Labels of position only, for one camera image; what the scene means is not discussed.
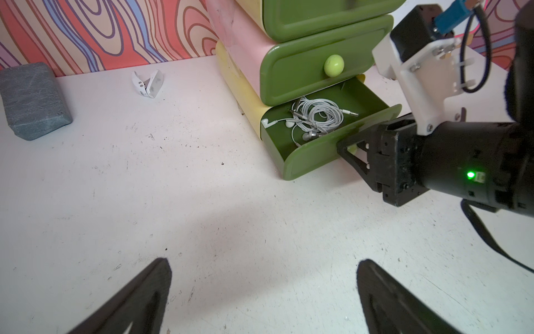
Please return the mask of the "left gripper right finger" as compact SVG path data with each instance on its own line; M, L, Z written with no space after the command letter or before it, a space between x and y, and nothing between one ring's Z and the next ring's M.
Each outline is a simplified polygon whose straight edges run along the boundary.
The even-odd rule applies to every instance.
M357 268L357 290L370 333L458 333L373 260Z

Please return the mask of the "white earphones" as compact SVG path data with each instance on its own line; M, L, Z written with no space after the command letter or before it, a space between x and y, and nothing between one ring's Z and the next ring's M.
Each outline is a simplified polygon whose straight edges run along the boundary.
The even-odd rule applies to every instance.
M268 118L264 118L260 121L260 124L264 127L264 129L268 129L274 125L277 125L279 122L283 122L285 127L291 130L291 140L299 148L301 145L299 142L297 142L294 136L295 129L299 128L300 126L299 120L294 118L283 118L279 120L269 121Z
M312 140L321 138L322 136L325 136L325 135L328 135L328 133L327 133L327 132L324 132L324 131L321 131L321 130L319 130L319 129L311 129L310 131L305 132L305 133L302 135L302 139L303 139L305 142L308 142L308 141L312 141Z
M359 117L360 114L342 109L332 100L301 97L291 106L294 127L303 132L328 134L342 125L345 116Z

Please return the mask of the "green drawer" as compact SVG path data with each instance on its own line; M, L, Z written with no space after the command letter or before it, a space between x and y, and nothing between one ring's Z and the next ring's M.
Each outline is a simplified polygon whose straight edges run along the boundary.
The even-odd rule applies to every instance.
M285 42L390 14L404 3L403 0L263 1L262 20L271 39Z
M254 89L276 106L365 73L373 48L392 30L394 18L381 15L271 47L262 59Z
M337 143L350 134L399 116L359 79L331 86L270 108L260 138L282 179L294 180L337 157Z

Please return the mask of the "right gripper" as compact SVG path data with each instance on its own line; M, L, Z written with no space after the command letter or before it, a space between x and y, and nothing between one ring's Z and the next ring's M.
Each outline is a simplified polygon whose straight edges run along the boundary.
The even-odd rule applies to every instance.
M337 143L337 153L386 203L401 207L428 190L414 171L421 143L407 114L350 134Z

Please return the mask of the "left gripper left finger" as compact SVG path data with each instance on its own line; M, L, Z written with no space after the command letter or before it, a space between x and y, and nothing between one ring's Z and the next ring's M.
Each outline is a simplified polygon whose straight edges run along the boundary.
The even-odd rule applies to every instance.
M172 271L159 257L71 333L159 333Z

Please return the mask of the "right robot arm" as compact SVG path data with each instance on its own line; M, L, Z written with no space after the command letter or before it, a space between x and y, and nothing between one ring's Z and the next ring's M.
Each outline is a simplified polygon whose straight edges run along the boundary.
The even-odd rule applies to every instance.
M386 203L400 207L428 190L466 206L533 215L533 3L515 17L516 52L505 85L510 122L466 122L445 101L475 93L487 82L492 53L479 82L468 81L467 41L453 30L477 19L485 44L488 19L478 1L414 8L373 49L379 73L396 80L410 113L350 135L337 145Z

